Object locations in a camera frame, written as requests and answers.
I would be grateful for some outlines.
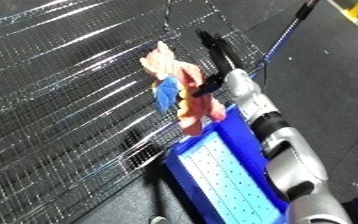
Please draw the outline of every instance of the plush toy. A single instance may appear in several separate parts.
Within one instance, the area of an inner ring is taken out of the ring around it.
[[[167,111],[178,103],[180,109],[177,116],[184,133],[192,136],[201,134],[200,119],[204,115],[214,122],[225,119],[225,107],[211,94],[192,97],[205,76],[198,66],[175,60],[175,54],[165,43],[158,42],[157,48],[141,58],[140,63],[148,74],[156,77],[152,89],[158,108]]]

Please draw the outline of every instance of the blue container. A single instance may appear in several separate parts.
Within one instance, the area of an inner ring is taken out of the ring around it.
[[[267,160],[236,107],[174,145],[165,163],[206,223],[285,223],[287,204],[267,183]]]

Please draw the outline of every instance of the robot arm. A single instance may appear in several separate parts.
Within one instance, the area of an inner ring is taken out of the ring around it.
[[[204,31],[198,35],[218,68],[194,97],[210,93],[225,84],[269,160],[265,174],[277,195],[289,202],[289,224],[351,223],[342,206],[327,187],[327,173],[303,136],[283,118],[261,92],[260,87],[240,68],[230,46],[220,37]]]

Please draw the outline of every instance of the metal wire shelf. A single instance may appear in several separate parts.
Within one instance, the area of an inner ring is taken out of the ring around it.
[[[169,30],[165,1],[39,2],[0,15],[0,223],[74,222],[182,137],[138,63],[157,40],[207,74],[196,28],[262,55],[209,1],[172,1]]]

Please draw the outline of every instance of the wire grid rack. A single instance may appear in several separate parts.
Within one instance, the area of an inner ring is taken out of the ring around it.
[[[262,55],[209,1],[12,2],[0,12],[0,223],[72,223],[182,137],[138,63],[157,40],[206,74],[196,28],[222,34],[244,64]]]

